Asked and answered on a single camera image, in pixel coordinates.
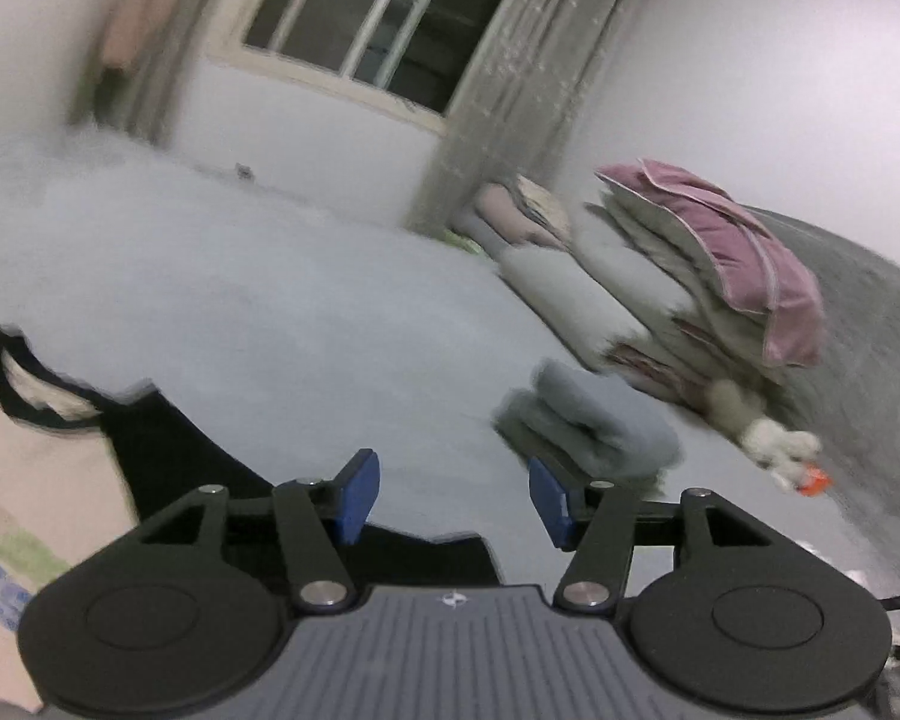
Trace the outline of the black and cream shirt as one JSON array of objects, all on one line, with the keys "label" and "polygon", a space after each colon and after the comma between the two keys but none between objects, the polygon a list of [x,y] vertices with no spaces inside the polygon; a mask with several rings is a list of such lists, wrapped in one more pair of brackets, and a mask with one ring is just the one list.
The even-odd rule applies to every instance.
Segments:
[{"label": "black and cream shirt", "polygon": [[365,522],[357,598],[295,608],[269,483],[157,390],[0,328],[0,717],[486,718],[494,562]]}]

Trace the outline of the folded grey towel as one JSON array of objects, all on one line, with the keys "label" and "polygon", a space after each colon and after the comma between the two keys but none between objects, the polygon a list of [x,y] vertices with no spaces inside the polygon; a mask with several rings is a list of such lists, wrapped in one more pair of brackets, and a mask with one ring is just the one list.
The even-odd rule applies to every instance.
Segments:
[{"label": "folded grey towel", "polygon": [[611,483],[647,483],[678,466],[683,447],[653,398],[616,374],[548,359],[532,385],[500,404],[496,427],[526,458],[550,458]]}]

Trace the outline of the blue-grey bed blanket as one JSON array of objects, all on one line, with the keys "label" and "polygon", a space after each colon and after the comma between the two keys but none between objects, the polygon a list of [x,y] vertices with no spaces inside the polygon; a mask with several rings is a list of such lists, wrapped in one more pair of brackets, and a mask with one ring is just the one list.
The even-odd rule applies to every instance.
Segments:
[{"label": "blue-grey bed blanket", "polygon": [[566,567],[493,426],[566,348],[473,255],[125,138],[0,138],[0,323],[110,394],[155,383],[271,481],[368,447],[377,522],[479,533],[509,582]]}]

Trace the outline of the grey folded duvet stack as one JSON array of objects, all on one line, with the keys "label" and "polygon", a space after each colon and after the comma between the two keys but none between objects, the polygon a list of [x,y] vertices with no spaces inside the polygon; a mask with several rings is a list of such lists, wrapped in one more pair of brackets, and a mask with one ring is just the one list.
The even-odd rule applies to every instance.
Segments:
[{"label": "grey folded duvet stack", "polygon": [[784,374],[734,355],[696,296],[601,206],[587,203],[575,215],[566,250],[512,247],[499,271],[590,371],[616,372],[640,392],[694,411],[714,380],[739,383],[761,405],[784,394]]}]

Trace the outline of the plush toy with orange beak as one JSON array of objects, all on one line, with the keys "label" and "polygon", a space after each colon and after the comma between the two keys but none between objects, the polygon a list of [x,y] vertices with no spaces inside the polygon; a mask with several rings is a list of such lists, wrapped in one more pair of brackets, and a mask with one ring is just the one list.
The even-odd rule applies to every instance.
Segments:
[{"label": "plush toy with orange beak", "polygon": [[704,415],[713,429],[784,488],[813,497],[831,486],[831,478],[816,463],[823,450],[820,439],[775,421],[764,400],[751,390],[733,380],[712,382],[704,392]]}]

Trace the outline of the pink quilted pillow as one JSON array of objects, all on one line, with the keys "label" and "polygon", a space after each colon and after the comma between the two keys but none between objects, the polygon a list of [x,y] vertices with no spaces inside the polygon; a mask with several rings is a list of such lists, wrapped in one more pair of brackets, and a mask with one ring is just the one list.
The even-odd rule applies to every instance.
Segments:
[{"label": "pink quilted pillow", "polygon": [[723,188],[655,160],[596,177],[611,220],[691,293],[725,351],[766,372],[820,362],[824,304],[813,271]]}]

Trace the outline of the pink folded bedding by curtain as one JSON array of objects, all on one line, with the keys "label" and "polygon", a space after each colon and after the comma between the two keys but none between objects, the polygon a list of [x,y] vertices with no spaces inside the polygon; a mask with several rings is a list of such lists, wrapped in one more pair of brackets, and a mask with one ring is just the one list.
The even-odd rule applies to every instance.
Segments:
[{"label": "pink folded bedding by curtain", "polygon": [[494,260],[510,247],[522,245],[567,249],[566,234],[554,231],[536,211],[528,208],[515,179],[482,184],[452,216],[450,231],[471,239]]}]

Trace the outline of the grey left curtain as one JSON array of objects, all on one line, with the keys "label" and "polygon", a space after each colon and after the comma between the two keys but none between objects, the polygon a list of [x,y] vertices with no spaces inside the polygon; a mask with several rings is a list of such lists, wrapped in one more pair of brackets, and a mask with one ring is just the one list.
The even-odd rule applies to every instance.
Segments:
[{"label": "grey left curtain", "polygon": [[196,60],[217,0],[176,0],[169,21],[128,73],[103,70],[98,61],[103,30],[116,4],[118,0],[87,55],[68,122],[95,125],[164,148],[188,70]]}]

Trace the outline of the grey patterned right curtain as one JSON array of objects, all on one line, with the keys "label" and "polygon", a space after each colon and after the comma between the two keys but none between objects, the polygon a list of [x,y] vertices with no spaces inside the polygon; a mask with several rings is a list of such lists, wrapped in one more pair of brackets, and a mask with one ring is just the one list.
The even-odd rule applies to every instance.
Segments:
[{"label": "grey patterned right curtain", "polygon": [[437,236],[491,179],[547,184],[637,0],[505,0],[404,227]]}]

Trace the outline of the hanging pink garment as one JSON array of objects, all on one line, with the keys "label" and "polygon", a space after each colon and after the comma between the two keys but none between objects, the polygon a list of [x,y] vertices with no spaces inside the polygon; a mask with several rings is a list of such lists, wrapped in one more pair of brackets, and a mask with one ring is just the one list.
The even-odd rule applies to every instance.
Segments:
[{"label": "hanging pink garment", "polygon": [[133,70],[175,5],[176,0],[118,0],[102,34],[98,61],[103,70]]}]

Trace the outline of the dark window with white frame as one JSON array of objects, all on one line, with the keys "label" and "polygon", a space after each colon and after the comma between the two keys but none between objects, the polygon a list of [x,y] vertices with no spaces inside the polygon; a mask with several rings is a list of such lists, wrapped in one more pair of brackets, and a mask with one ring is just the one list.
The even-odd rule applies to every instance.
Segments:
[{"label": "dark window with white frame", "polygon": [[440,133],[505,0],[232,0],[226,64]]}]

